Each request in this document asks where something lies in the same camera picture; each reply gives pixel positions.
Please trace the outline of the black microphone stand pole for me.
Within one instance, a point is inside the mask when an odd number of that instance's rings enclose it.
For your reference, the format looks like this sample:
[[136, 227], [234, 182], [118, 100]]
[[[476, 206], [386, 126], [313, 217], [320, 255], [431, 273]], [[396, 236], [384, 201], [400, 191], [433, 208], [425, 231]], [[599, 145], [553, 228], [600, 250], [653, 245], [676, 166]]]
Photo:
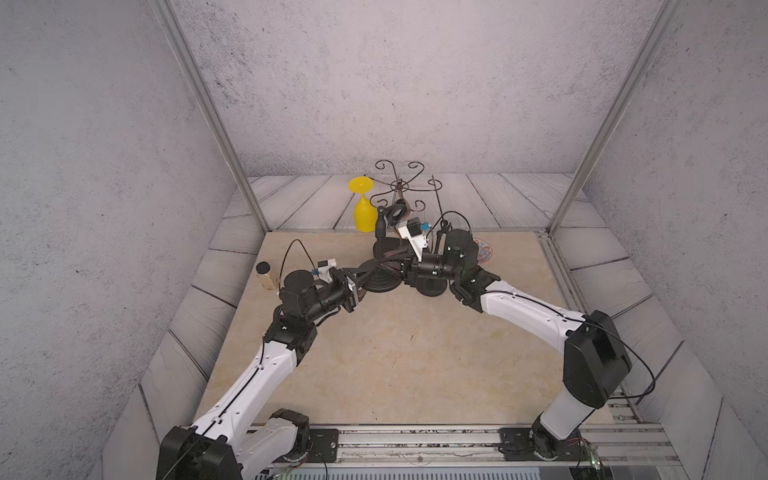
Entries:
[[446, 219], [441, 219], [436, 235], [435, 253], [441, 254], [444, 250], [447, 235], [452, 231], [452, 223]]

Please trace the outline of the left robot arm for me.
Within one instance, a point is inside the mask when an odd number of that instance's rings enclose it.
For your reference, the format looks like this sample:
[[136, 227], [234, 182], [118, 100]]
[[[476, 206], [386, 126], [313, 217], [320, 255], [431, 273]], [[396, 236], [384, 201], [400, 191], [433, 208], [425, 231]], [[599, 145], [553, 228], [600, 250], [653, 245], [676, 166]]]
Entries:
[[174, 427], [160, 444], [159, 479], [253, 479], [278, 459], [307, 457], [309, 419], [275, 411], [260, 428], [252, 424], [278, 386], [311, 348], [319, 325], [359, 304], [365, 276], [332, 267], [327, 280], [307, 270], [291, 272], [279, 291], [261, 347], [227, 392], [187, 428]]

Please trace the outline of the spare black microphone pole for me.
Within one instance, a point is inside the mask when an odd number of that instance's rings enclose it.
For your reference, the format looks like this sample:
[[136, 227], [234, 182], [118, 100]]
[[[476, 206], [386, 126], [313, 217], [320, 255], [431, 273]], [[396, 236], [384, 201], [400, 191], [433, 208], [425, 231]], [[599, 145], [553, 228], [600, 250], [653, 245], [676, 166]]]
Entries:
[[[378, 219], [375, 226], [375, 238], [383, 239], [388, 237], [388, 232], [394, 229], [403, 219], [409, 214], [409, 207], [404, 200], [396, 200], [390, 206], [379, 206]], [[387, 265], [388, 269], [391, 269], [393, 273], [400, 273], [402, 270], [402, 262], [405, 256], [409, 253], [409, 243], [407, 246], [401, 247], [395, 251], [388, 252], [383, 257], [377, 260], [382, 265]]]

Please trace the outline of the black round stand base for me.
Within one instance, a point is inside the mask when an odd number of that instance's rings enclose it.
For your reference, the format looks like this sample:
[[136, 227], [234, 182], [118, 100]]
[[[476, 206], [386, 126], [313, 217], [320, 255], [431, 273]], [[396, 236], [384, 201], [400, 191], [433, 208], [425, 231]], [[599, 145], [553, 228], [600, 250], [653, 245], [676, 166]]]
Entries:
[[438, 297], [447, 290], [448, 281], [445, 279], [420, 277], [416, 279], [415, 288], [426, 297]]

